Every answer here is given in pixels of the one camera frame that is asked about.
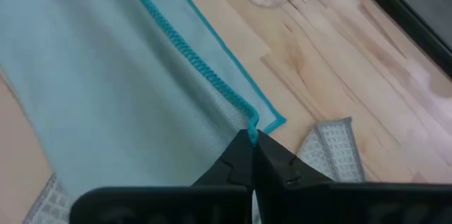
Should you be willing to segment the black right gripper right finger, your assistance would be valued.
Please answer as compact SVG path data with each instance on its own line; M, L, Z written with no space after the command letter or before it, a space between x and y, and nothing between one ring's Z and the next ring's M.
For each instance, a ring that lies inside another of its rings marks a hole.
M267 134L254 146L262 224L452 224L452 185L334 182Z

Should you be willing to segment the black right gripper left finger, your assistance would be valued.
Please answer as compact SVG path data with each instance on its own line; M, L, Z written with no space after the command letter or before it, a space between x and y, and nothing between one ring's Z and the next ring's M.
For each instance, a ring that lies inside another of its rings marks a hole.
M69 224L252 224L252 153L241 130L191 186L94 189L72 205Z

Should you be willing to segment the grey waffle-weave towel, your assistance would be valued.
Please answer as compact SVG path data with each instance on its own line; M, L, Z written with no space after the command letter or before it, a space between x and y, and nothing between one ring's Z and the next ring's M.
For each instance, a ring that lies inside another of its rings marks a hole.
M366 176L352 130L352 119L317 123L297 157L336 182L365 182ZM52 174L25 215L23 224L69 224L72 204L57 176Z

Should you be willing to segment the light blue teal-edged towel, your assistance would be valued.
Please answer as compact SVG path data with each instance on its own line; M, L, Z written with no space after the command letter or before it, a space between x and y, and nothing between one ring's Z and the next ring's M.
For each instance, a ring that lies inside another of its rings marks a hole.
M285 122L192 0L0 0L0 69L73 197L189 186Z

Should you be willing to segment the black aluminium table frame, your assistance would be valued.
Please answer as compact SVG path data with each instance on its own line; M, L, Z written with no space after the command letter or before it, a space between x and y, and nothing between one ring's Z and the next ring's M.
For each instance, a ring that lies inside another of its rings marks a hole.
M375 0L452 78L452 0Z

